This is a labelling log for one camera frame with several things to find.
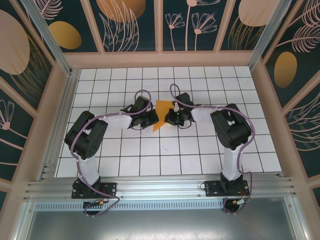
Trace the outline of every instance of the flower illustration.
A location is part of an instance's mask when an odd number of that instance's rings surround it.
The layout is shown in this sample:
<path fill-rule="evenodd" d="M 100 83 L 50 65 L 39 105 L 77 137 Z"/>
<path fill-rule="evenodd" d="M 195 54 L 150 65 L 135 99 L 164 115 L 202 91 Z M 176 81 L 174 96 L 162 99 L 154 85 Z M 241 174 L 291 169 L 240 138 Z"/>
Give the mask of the flower illustration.
<path fill-rule="evenodd" d="M 181 13 L 179 14 L 172 14 L 172 16 L 170 15 L 170 13 L 165 15 L 165 20 L 166 23 L 168 24 L 169 28 L 170 28 L 170 33 L 171 33 L 171 42 L 172 42 L 172 47 L 173 47 L 173 51 L 176 51 L 175 49 L 175 44 L 174 44 L 174 38 L 172 35 L 172 29 L 177 29 L 177 28 L 181 28 L 185 26 L 185 22 L 183 21 L 183 18 L 181 16 Z"/>
<path fill-rule="evenodd" d="M 186 0 L 188 4 L 188 13 L 186 16 L 186 28 L 185 28 L 185 50 L 188 51 L 188 26 L 189 26 L 189 16 L 190 16 L 190 9 L 195 6 L 205 6 L 205 5 L 212 5 L 218 4 L 220 0 Z"/>
<path fill-rule="evenodd" d="M 192 14 L 192 25 L 195 33 L 194 50 L 197 50 L 197 38 L 199 34 L 212 33 L 217 30 L 217 25 L 214 25 L 216 20 L 214 18 L 214 13 L 202 14 L 199 19 L 199 13 Z"/>
<path fill-rule="evenodd" d="M 8 102 L 7 106 L 3 99 L 0 100 L 0 129 L 10 129 L 10 122 L 14 114 L 15 105 Z"/>

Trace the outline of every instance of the white grid mat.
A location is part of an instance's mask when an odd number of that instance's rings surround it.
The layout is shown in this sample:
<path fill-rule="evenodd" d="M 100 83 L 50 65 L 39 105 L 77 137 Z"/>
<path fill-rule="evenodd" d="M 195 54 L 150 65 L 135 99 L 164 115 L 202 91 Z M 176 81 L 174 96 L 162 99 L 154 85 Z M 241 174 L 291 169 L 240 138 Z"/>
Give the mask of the white grid mat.
<path fill-rule="evenodd" d="M 142 88 L 150 91 L 154 107 L 156 100 L 172 101 L 169 92 L 172 83 L 180 87 L 181 93 L 189 93 L 194 104 L 236 104 L 250 117 L 257 134 L 244 150 L 243 170 L 281 172 L 247 66 L 83 69 L 66 132 L 83 111 L 96 115 L 118 112 L 133 104 L 135 92 Z M 218 174 L 223 160 L 224 148 L 213 124 L 201 122 L 188 129 L 166 123 L 156 132 L 153 126 L 142 131 L 109 132 L 96 154 L 96 166 L 102 177 Z M 66 144 L 61 149 L 56 176 L 77 176 L 76 161 Z"/>

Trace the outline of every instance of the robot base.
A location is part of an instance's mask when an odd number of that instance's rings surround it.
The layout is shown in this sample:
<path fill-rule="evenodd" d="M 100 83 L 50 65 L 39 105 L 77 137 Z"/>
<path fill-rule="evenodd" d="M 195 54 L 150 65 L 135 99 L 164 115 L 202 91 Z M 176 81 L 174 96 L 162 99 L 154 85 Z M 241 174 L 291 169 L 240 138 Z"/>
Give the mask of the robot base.
<path fill-rule="evenodd" d="M 241 191 L 243 191 L 246 195 L 249 195 L 249 187 L 248 182 L 243 180 L 243 176 L 239 177 L 234 181 L 229 181 L 226 184 L 225 181 L 228 181 L 223 178 L 221 173 L 221 180 L 216 181 L 205 181 L 205 195 L 207 197 L 228 197 L 228 196 L 241 196 Z"/>
<path fill-rule="evenodd" d="M 100 192 L 115 196 L 117 193 L 116 182 L 101 182 L 100 178 L 92 185 L 93 188 Z M 106 198 L 94 191 L 92 191 L 86 184 L 84 184 L 79 178 L 77 183 L 72 185 L 72 199 L 103 199 Z"/>

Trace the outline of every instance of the metal plate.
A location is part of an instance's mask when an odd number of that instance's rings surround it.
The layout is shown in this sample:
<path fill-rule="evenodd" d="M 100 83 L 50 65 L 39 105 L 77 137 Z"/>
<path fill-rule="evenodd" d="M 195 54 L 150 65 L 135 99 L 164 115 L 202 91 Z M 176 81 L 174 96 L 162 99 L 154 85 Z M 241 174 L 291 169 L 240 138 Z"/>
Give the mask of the metal plate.
<path fill-rule="evenodd" d="M 203 183 L 205 188 L 205 195 L 207 197 L 228 197 L 228 196 L 241 196 L 241 191 L 238 188 L 231 190 L 230 192 L 226 193 L 225 190 L 221 187 L 220 181 L 205 181 Z M 249 195 L 249 187 L 248 182 L 246 180 L 242 180 L 240 183 L 241 190 L 246 194 Z"/>
<path fill-rule="evenodd" d="M 73 185 L 73 189 L 72 189 L 72 195 L 71 198 L 72 199 L 103 199 L 104 196 L 98 194 L 95 195 L 93 192 L 83 192 L 80 188 L 80 184 L 79 183 L 75 183 Z M 109 195 L 113 195 L 115 196 L 117 193 L 117 183 L 116 182 L 102 182 L 101 185 L 101 190 L 105 190 L 106 194 Z"/>

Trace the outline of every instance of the orange object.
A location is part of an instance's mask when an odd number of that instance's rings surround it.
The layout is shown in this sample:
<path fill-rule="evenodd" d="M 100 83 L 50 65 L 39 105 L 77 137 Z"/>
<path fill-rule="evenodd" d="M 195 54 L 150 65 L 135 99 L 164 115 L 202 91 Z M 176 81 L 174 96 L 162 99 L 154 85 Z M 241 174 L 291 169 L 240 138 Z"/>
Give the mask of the orange object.
<path fill-rule="evenodd" d="M 159 121 L 153 125 L 153 132 L 157 131 L 163 125 L 165 125 L 165 117 L 169 112 L 169 109 L 174 109 L 172 101 L 157 100 L 155 104 L 155 111 L 158 115 Z"/>

